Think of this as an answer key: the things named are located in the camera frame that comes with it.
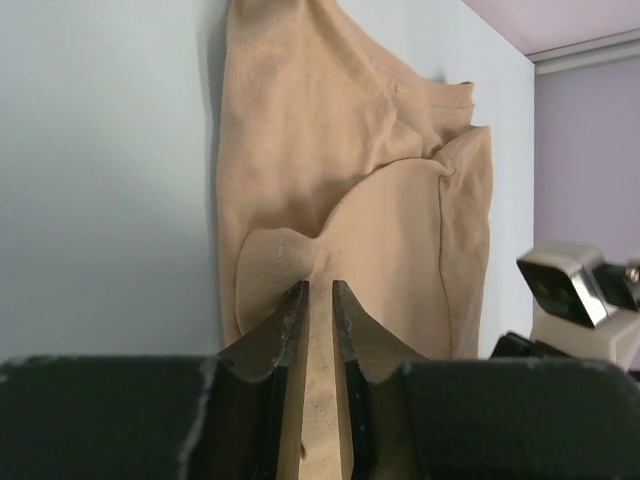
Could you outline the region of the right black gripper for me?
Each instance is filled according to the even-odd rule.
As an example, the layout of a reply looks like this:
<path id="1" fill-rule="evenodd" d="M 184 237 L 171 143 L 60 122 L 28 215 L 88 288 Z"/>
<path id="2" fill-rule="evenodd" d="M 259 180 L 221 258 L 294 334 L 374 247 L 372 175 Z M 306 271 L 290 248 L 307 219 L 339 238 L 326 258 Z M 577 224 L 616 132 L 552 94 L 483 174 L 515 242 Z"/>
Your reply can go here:
<path id="1" fill-rule="evenodd" d="M 509 331 L 499 337 L 490 358 L 569 359 L 570 356 L 540 340 L 530 340 L 520 334 Z"/>

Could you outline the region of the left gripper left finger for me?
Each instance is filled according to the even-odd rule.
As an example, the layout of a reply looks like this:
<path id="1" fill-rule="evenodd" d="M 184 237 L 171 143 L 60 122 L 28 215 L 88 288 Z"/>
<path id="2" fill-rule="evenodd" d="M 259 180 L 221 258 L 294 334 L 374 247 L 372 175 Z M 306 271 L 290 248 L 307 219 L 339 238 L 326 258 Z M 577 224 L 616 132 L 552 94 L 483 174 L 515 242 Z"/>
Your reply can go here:
<path id="1" fill-rule="evenodd" d="M 5 479 L 295 479 L 309 286 L 213 356 L 14 357 Z"/>

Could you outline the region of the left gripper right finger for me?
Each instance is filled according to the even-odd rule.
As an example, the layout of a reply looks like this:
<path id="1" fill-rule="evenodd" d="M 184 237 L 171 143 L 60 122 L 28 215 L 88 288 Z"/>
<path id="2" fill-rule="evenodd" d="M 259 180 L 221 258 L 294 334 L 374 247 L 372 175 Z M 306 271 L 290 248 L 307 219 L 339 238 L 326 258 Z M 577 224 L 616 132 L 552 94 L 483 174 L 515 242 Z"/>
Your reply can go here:
<path id="1" fill-rule="evenodd" d="M 639 387 L 604 361 L 429 360 L 332 286 L 347 479 L 635 479 Z"/>

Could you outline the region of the beige t shirt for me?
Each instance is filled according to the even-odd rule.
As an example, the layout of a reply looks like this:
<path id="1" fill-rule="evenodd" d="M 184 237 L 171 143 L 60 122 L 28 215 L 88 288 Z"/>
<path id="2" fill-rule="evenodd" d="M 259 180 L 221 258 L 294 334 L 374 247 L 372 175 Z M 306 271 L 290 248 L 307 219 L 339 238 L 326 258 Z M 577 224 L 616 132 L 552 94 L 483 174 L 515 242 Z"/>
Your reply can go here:
<path id="1" fill-rule="evenodd" d="M 474 358 L 491 133 L 473 86 L 427 80 L 333 1 L 235 1 L 216 172 L 222 325 L 234 342 L 310 284 L 303 479 L 342 475 L 332 285 L 430 359 Z"/>

